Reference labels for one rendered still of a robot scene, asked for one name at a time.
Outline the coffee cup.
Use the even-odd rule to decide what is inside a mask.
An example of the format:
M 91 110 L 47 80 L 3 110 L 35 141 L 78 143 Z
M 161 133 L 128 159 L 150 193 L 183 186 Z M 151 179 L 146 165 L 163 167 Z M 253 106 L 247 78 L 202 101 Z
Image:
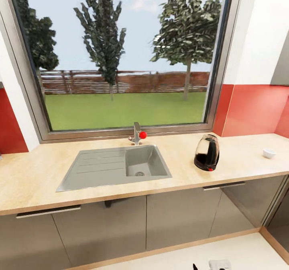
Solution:
M 272 149 L 265 148 L 263 150 L 263 154 L 267 158 L 273 158 L 277 154 L 277 152 Z

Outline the electric kettle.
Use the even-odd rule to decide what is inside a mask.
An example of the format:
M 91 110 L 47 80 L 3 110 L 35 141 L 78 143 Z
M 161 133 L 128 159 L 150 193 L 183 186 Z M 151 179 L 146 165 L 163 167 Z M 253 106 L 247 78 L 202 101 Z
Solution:
M 219 160 L 218 138 L 211 134 L 202 136 L 195 152 L 194 164 L 201 170 L 215 170 Z

